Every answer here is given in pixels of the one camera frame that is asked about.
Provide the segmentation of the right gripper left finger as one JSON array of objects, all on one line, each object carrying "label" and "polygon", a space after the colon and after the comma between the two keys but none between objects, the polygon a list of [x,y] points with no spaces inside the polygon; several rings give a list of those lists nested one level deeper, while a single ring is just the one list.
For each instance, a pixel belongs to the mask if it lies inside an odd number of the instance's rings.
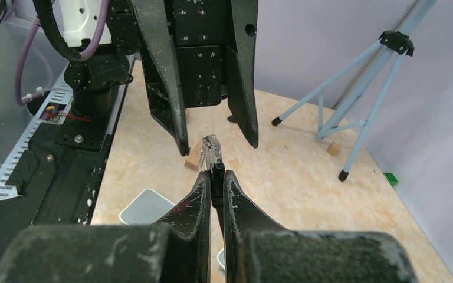
[{"label": "right gripper left finger", "polygon": [[149,225],[38,225],[0,260],[0,282],[209,282],[211,180]]}]

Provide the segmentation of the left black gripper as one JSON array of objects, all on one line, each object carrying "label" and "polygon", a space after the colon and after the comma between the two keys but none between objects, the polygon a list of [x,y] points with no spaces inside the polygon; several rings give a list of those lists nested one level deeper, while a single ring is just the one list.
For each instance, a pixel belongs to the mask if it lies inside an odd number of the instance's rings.
[{"label": "left black gripper", "polygon": [[150,115],[181,156],[189,154],[185,108],[220,104],[226,84],[231,114],[258,147],[257,16],[257,1],[110,1],[109,30],[123,51],[140,54]]}]

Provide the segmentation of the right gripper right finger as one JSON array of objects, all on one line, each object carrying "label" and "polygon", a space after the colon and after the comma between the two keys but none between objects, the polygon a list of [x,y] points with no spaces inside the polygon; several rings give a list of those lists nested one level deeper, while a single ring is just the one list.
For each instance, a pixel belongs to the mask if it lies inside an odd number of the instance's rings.
[{"label": "right gripper right finger", "polygon": [[227,282],[417,282],[404,247],[374,231],[295,231],[269,217],[225,173]]}]

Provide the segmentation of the grey network switch box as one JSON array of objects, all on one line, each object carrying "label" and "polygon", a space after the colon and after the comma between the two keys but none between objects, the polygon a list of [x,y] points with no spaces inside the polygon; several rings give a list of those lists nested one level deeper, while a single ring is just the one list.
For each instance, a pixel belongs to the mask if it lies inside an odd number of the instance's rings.
[{"label": "grey network switch box", "polygon": [[148,225],[159,220],[174,206],[169,199],[147,188],[119,213],[119,219],[125,225]]}]

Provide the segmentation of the white power adapter box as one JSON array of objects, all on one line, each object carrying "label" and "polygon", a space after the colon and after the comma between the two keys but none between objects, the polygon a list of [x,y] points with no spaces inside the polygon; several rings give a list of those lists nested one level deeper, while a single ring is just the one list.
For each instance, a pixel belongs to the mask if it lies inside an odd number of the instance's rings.
[{"label": "white power adapter box", "polygon": [[222,248],[216,255],[216,260],[219,264],[219,270],[225,272],[225,250]]}]

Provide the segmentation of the wooden block near left arm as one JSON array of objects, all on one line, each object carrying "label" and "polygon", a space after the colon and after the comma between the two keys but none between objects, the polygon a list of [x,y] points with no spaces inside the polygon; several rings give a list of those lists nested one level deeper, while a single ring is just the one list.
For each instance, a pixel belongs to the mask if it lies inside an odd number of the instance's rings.
[{"label": "wooden block near left arm", "polygon": [[188,169],[198,171],[200,168],[200,161],[201,161],[201,156],[202,156],[202,147],[203,147],[203,141],[200,139],[194,145],[192,150],[189,152],[188,157],[186,158],[184,162],[184,166]]}]

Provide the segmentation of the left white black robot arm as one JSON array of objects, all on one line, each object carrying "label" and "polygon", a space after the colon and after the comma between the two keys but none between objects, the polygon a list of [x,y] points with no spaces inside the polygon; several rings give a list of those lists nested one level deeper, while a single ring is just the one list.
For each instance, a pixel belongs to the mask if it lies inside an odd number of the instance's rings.
[{"label": "left white black robot arm", "polygon": [[109,91],[130,80],[139,54],[151,117],[189,153],[185,110],[226,100],[247,142],[258,146],[254,95],[257,1],[34,1],[52,47],[69,62],[73,112],[110,112]]}]

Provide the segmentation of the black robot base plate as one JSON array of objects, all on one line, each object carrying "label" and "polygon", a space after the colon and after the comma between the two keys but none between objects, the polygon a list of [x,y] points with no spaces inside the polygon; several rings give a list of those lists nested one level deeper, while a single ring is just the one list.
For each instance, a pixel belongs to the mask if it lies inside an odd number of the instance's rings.
[{"label": "black robot base plate", "polygon": [[0,259],[22,230],[35,225],[88,225],[93,217],[127,85],[112,92],[104,121],[35,119],[21,155],[0,190]]}]

